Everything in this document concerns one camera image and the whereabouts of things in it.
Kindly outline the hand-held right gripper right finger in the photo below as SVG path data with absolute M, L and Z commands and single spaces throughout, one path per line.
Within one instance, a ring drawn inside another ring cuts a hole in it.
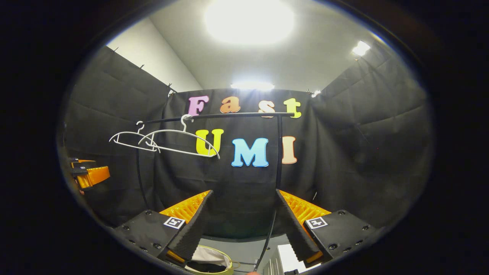
M 374 239 L 378 229 L 347 210 L 328 211 L 276 190 L 277 217 L 297 257 L 306 267 L 352 254 Z

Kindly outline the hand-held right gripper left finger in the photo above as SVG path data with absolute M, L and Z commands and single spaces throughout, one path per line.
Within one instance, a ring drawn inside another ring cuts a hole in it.
M 184 267 L 203 235 L 213 194 L 201 192 L 161 212 L 142 211 L 115 227 L 114 233 L 159 260 Z

